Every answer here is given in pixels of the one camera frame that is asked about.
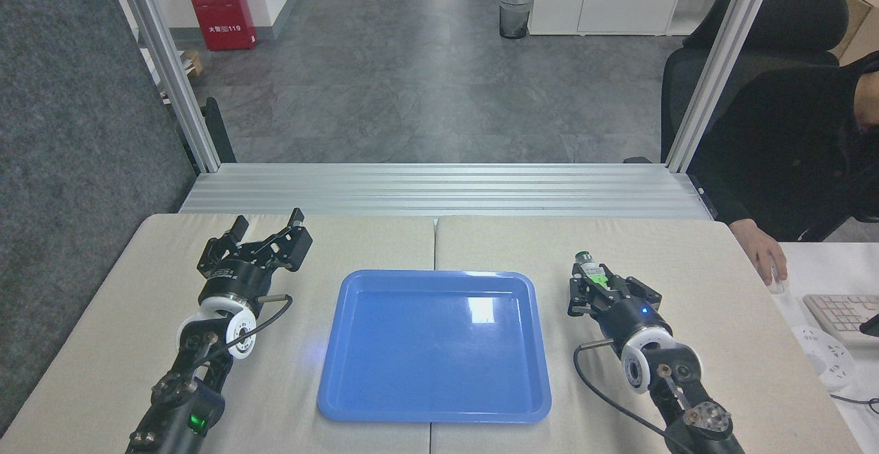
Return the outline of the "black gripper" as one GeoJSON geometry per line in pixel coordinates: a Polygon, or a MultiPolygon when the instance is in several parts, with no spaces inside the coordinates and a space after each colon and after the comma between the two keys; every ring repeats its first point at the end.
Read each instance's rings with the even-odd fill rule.
{"type": "Polygon", "coordinates": [[[662,295],[635,277],[622,277],[605,267],[604,276],[572,273],[569,279],[570,317],[602,315],[602,333],[612,339],[611,348],[621,354],[625,344],[644,328],[672,328],[657,310],[662,295]]]}
{"type": "Polygon", "coordinates": [[[250,223],[239,215],[222,237],[210,238],[198,261],[198,271],[207,279],[198,302],[208,297],[236,297],[248,304],[268,294],[273,270],[282,267],[299,271],[310,250],[312,238],[302,225],[305,216],[294,209],[285,228],[251,248],[251,261],[226,257],[238,251],[250,223]]]}

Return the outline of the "person's hand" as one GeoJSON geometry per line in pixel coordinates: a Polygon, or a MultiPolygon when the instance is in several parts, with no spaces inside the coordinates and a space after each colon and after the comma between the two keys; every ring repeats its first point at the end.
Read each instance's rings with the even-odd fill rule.
{"type": "Polygon", "coordinates": [[[734,221],[728,227],[767,287],[788,281],[787,257],[781,245],[753,219],[734,221]]]}

